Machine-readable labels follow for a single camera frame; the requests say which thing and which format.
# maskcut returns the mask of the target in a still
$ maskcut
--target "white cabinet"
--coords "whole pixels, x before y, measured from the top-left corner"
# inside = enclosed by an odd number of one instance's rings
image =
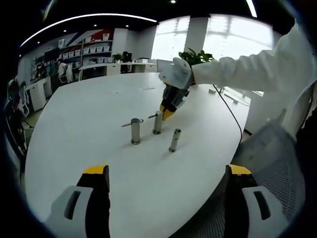
[[[46,80],[41,79],[27,88],[27,90],[30,90],[32,105],[35,112],[42,109],[46,104],[44,83],[46,83]]]
[[[157,66],[156,65],[151,65],[151,64],[147,64],[145,65],[145,70],[144,72],[156,72],[157,71]]]
[[[120,64],[107,65],[107,76],[120,74]]]

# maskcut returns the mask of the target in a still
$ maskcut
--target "metal rod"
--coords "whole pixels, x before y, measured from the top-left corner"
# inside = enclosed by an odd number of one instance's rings
[[[175,152],[176,151],[176,146],[177,146],[177,142],[178,142],[178,139],[179,139],[179,136],[180,136],[180,132],[181,132],[180,129],[178,129],[178,128],[175,129],[174,135],[173,135],[173,138],[172,138],[172,142],[171,142],[170,147],[169,147],[170,152]]]
[[[156,111],[155,112],[154,129],[153,129],[153,133],[155,135],[160,134],[160,130],[162,129],[162,122],[163,122],[163,112]]]
[[[140,139],[140,120],[138,118],[133,118],[131,120],[131,143],[134,145],[138,145],[141,143]]]

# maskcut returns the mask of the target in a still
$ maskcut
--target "wall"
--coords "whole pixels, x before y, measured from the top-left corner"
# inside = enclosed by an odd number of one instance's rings
[[[127,35],[128,35],[128,29],[115,28],[114,34],[113,34],[111,56],[117,53],[122,54],[122,52],[124,52]]]
[[[185,42],[185,51],[187,48],[200,52],[203,49],[208,25],[208,17],[190,18],[187,38]]]
[[[132,58],[135,57],[137,52],[137,44],[139,40],[139,33],[136,31],[128,31],[124,51],[132,53]]]
[[[133,58],[151,58],[156,30],[157,27],[153,26],[139,33],[136,52]]]

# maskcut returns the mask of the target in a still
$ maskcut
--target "person's arm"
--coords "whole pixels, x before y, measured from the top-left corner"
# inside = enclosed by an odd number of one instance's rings
[[[244,90],[302,91],[313,83],[314,63],[310,45],[295,25],[281,37],[274,50],[258,55],[229,57],[192,67],[197,84],[215,84]]]

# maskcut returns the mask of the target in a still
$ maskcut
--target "green leaves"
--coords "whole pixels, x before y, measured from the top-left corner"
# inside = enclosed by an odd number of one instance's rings
[[[114,54],[112,57],[114,60],[123,60],[123,55],[119,53]]]
[[[191,48],[188,48],[188,50],[189,52],[179,52],[178,55],[181,59],[187,61],[190,66],[210,62],[214,59],[212,54],[205,54],[203,50],[201,50],[198,54]]]

